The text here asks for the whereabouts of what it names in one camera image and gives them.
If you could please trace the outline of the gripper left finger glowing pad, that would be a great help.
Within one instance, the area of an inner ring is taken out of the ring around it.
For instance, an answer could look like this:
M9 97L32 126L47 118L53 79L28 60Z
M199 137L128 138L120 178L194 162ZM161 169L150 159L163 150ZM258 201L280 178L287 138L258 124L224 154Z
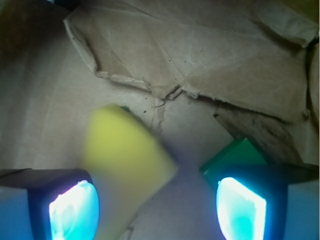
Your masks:
M100 201L83 169L2 169L2 240L93 240Z

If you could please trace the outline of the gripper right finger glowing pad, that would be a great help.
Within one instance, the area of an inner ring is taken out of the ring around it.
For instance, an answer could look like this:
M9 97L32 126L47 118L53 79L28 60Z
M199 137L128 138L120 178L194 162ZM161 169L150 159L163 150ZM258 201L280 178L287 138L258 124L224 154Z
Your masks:
M228 167L217 184L216 213L226 240L318 240L319 166Z

